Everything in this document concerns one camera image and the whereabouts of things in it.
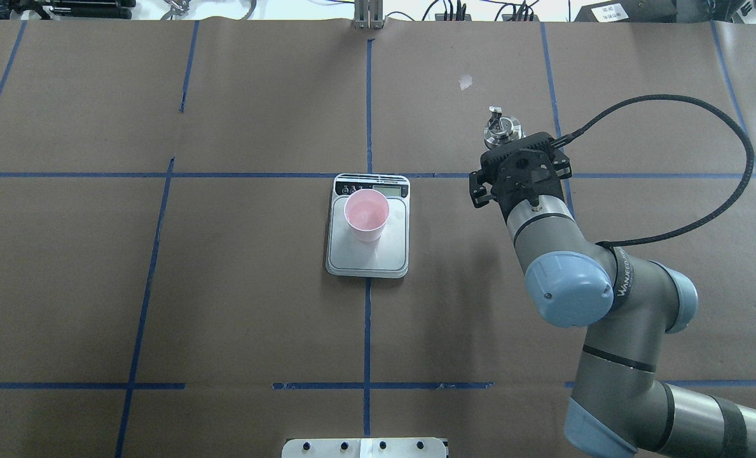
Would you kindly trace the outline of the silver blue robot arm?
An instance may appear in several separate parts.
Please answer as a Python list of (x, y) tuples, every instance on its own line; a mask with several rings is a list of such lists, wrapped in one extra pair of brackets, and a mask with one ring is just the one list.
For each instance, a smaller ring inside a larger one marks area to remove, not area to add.
[(698, 311), (692, 281), (584, 237), (560, 183), (569, 161), (549, 134), (485, 144), (469, 174), (474, 206), (498, 203), (542, 318), (586, 330), (566, 439), (593, 457), (756, 457), (756, 409), (655, 377), (663, 337)]

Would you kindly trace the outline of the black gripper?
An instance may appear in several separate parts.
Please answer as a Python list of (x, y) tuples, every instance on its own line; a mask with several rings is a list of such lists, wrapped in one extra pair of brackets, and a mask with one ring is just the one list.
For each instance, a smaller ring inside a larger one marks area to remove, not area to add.
[(547, 132), (529, 134), (510, 151), (482, 153), (479, 170), (469, 174), (469, 197), (479, 209), (497, 201), (503, 211), (511, 211), (526, 201), (538, 207), (538, 197), (551, 195), (564, 200), (561, 180), (572, 177), (572, 163), (563, 146)]

